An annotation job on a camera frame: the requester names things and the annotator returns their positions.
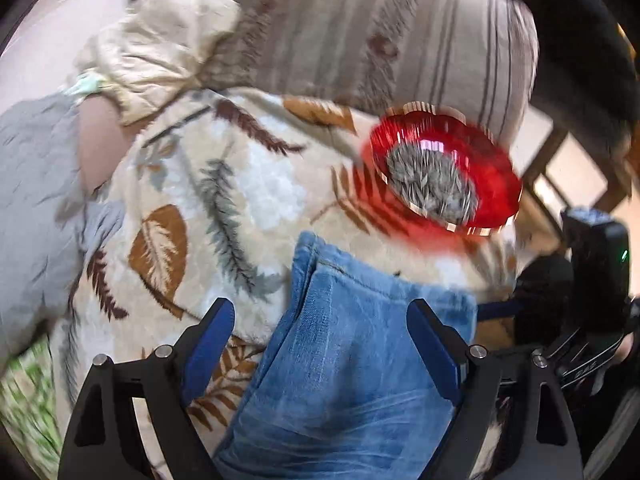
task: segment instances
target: leaf pattern blanket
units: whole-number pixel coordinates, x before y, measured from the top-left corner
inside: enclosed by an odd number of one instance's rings
[[[247,88],[188,91],[165,108],[100,190],[101,200],[122,200],[126,218],[92,255],[50,340],[62,434],[97,353],[144,358],[223,296],[236,308],[234,335],[188,407],[212,451],[287,307],[303,230],[412,282],[464,288],[479,301],[510,292],[513,230],[465,238],[401,206],[370,166],[376,120]],[[136,413],[152,465],[170,478],[143,402]]]

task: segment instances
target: pillow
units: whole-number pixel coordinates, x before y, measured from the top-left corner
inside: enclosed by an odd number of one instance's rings
[[[235,0],[242,15],[201,82],[324,98],[382,115],[448,105],[508,147],[536,71],[538,39],[515,0]]]

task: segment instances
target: floor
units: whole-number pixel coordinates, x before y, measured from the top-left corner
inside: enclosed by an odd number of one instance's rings
[[[20,100],[56,91],[72,73],[74,57],[86,40],[123,16],[126,5],[127,0],[40,0],[0,56],[0,113]],[[527,111],[510,153],[517,172],[527,167],[550,130],[548,117],[533,108]],[[597,168],[572,137],[559,150],[548,172],[572,205],[593,203],[606,187]],[[554,208],[550,190],[540,183],[537,191]],[[524,214],[518,225],[530,235],[526,252],[553,248],[554,236],[526,197],[522,209]],[[635,195],[621,204],[614,215],[630,229],[631,291],[640,294],[640,256],[633,265],[633,255],[640,255],[640,197]]]

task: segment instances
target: gray fabric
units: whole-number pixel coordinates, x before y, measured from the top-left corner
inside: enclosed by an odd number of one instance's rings
[[[585,480],[598,480],[609,468],[640,420],[640,388],[630,389],[616,410],[609,431],[584,467]]]
[[[0,374],[41,322],[64,314],[84,250],[122,222],[117,204],[86,206],[74,102],[54,94],[0,116]]]

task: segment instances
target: beige cushion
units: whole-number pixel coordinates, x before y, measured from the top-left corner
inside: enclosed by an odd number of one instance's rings
[[[235,0],[236,33],[201,74],[333,100],[373,115],[419,100],[460,110],[508,146],[532,88],[538,38],[514,0]]]
[[[120,123],[134,123],[198,86],[195,75],[235,29],[238,15],[231,0],[136,0],[122,19],[87,41],[70,86],[78,75],[96,80],[118,103]],[[70,92],[81,94],[81,88]]]

